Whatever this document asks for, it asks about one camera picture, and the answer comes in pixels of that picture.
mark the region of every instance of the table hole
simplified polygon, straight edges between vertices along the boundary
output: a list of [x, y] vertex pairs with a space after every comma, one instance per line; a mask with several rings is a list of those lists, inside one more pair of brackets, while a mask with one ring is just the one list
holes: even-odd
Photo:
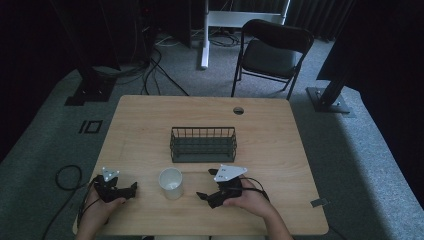
[[235, 107], [233, 112], [237, 115], [242, 115], [244, 113], [244, 109], [242, 107]]

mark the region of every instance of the gray carpet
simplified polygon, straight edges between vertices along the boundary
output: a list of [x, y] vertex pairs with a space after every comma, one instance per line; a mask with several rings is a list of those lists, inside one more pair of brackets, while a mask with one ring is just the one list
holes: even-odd
[[[315, 79], [331, 47], [332, 43], [316, 40], [290, 99], [318, 192], [320, 197], [331, 202], [324, 207], [331, 229], [323, 236], [295, 238], [424, 239], [423, 209], [409, 189], [359, 93], [346, 87], [342, 91], [353, 115], [314, 111], [305, 88], [328, 84]], [[199, 69], [201, 48], [196, 42], [192, 49], [173, 42], [163, 42], [157, 49], [161, 52], [160, 66], [189, 95], [230, 95], [237, 47], [211, 45], [207, 70]], [[153, 58], [159, 59], [157, 52]], [[107, 68], [99, 70], [115, 73]], [[73, 71], [57, 84], [0, 165], [2, 240], [42, 238], [50, 220], [72, 192], [56, 186], [57, 171], [66, 165], [78, 165], [82, 169], [81, 184], [88, 182], [119, 98], [126, 94], [140, 94], [143, 86], [141, 76], [121, 77], [109, 102], [65, 107], [67, 97], [74, 94], [80, 80], [78, 72]], [[183, 95], [159, 70], [150, 75], [147, 89], [152, 95]], [[277, 83], [255, 81], [249, 77], [236, 89], [236, 97], [285, 98], [286, 94], [278, 90]], [[102, 121], [99, 132], [81, 132], [84, 121]], [[78, 172], [73, 168], [64, 170], [59, 177], [59, 182], [66, 187], [77, 186], [77, 180]], [[51, 225], [46, 239], [74, 238], [72, 224], [83, 195], [84, 190], [76, 191]]]

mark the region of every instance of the plastic cup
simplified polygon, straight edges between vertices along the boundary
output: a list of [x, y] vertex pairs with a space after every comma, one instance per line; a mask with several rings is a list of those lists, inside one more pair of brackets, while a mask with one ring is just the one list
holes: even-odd
[[166, 198], [175, 200], [183, 195], [183, 175], [177, 168], [167, 168], [159, 175], [159, 185]]

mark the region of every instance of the person's left hand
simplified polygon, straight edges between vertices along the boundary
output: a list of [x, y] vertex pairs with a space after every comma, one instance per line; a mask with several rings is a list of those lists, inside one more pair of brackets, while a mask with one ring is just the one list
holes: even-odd
[[94, 239], [97, 231], [107, 222], [113, 211], [124, 204], [125, 201], [125, 198], [118, 198], [112, 202], [105, 203], [100, 199], [94, 187], [91, 187], [85, 204], [86, 211], [82, 215], [76, 239]]

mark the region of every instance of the desk leg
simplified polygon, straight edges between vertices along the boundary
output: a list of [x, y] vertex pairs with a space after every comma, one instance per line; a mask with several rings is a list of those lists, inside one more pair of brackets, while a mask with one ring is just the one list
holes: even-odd
[[209, 0], [205, 0], [205, 26], [203, 37], [203, 51], [202, 51], [202, 69], [207, 69], [209, 65]]

